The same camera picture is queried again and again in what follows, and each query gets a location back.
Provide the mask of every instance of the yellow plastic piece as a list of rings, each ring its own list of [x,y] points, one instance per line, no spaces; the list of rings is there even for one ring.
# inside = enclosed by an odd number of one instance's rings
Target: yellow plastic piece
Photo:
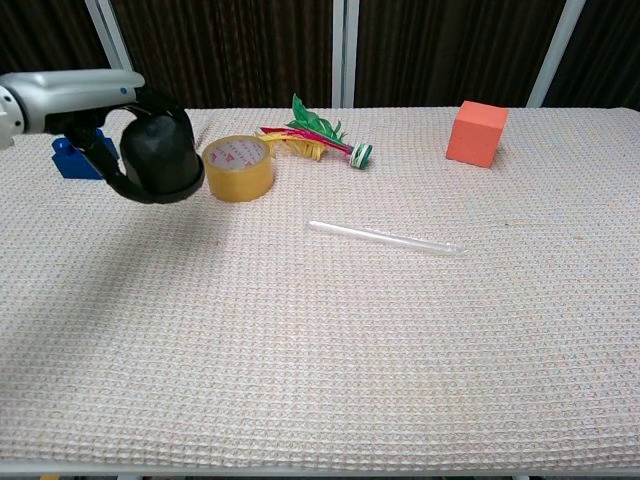
[[[286,133],[267,133],[264,135],[258,135],[258,138],[269,144],[272,154],[273,146],[276,143],[281,143],[295,155],[311,158],[316,162],[320,161],[320,157],[327,149],[325,144],[316,140],[293,137]]]

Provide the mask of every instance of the plastic straw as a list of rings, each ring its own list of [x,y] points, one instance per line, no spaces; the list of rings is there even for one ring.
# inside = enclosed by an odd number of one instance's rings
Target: plastic straw
[[[373,230],[342,227],[340,225],[334,225],[334,224],[325,223],[325,222],[318,222],[315,220],[309,221],[309,227],[314,230],[320,230],[323,232],[333,233],[336,235],[344,235],[346,237],[372,240],[376,242],[386,243],[389,245],[395,245],[398,247],[413,248],[414,250],[422,250],[425,252],[437,253],[440,255],[459,255],[465,251],[465,249],[462,246],[455,245],[453,243],[427,242],[424,240],[417,240],[415,238],[409,238],[409,237],[399,237],[397,235],[390,235],[387,233],[376,232]]]

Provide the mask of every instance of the packing tape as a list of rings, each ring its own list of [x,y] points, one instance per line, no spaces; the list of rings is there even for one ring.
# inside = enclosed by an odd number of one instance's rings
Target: packing tape
[[[259,138],[221,138],[208,145],[202,157],[211,193],[225,202],[254,200],[273,185],[269,145]]]

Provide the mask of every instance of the blue block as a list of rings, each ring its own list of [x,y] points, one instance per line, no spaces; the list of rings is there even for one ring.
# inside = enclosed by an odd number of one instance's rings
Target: blue block
[[[118,152],[110,138],[106,138],[100,129],[96,130],[98,137],[104,138],[107,148],[118,159]],[[93,165],[86,157],[71,145],[66,137],[56,138],[51,144],[55,153],[51,157],[64,178],[83,178],[87,180],[102,180]]]

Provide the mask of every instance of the dark curtain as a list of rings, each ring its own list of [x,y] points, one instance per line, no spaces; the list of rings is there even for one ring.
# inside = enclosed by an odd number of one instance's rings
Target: dark curtain
[[[134,68],[187,107],[331,104],[331,0],[112,0]]]
[[[0,0],[0,74],[109,68],[84,0]]]
[[[524,106],[560,0],[361,0],[355,104]]]
[[[640,110],[640,1],[587,1],[544,106]]]

